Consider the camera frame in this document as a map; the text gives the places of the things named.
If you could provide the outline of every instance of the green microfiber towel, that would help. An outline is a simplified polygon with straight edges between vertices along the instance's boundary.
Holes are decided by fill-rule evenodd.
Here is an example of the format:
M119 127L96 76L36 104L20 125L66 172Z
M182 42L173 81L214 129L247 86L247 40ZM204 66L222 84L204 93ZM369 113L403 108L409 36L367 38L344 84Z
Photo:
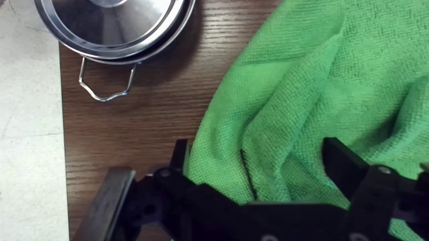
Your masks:
M347 200L324 136L417 177L429 156L429 1L285 0L218 86L186 173L239 203ZM417 239L402 222L391 227Z

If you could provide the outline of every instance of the white surface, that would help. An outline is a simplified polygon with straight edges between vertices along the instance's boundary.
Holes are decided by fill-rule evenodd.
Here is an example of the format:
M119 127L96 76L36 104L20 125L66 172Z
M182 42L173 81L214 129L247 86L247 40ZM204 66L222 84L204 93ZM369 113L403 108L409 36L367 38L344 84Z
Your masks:
M0 6L0 89L0 239L68 239L58 41L32 0Z

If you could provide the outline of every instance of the metal pot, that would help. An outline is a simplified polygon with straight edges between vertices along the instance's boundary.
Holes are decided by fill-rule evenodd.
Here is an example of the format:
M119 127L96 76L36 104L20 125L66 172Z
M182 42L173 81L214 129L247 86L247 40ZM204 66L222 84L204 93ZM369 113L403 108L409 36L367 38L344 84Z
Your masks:
M98 101L126 96L142 61L166 49L182 32L196 0L35 0L54 36L82 54L79 84ZM127 86L96 94L84 81L86 58L102 64L134 64Z

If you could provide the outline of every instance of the wire handle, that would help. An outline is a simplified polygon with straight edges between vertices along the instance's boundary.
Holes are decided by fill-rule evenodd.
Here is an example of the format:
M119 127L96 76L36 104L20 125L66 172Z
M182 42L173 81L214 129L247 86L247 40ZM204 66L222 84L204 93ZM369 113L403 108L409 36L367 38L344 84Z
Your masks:
M83 80L83 76L84 76L84 66L86 66L86 57L82 57L82 64L80 64L80 70L79 70L79 84L92 96L92 98L98 100L98 101L110 101L110 100L114 100L117 97L121 97L121 96L126 96L129 94L131 86L133 86L133 81L134 81L134 72L135 72L135 68L137 68L138 62L134 64L134 66L131 68L130 70L130 76L129 76L129 82L126 85L126 88L123 90L119 90L119 92L115 92L110 96L99 96L96 94L92 88L84 82Z

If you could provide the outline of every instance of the wooden table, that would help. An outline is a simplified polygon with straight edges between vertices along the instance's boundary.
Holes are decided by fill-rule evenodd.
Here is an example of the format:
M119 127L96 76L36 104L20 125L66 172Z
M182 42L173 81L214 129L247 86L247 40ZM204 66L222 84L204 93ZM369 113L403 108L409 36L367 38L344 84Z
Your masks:
M167 163L176 139L192 139L222 76L280 0L202 0L171 50L143 62L127 97L96 103L78 84L80 57L60 49L70 231L75 232L107 168L141 177ZM130 66L88 64L98 92L123 88ZM157 232L147 239L162 239Z

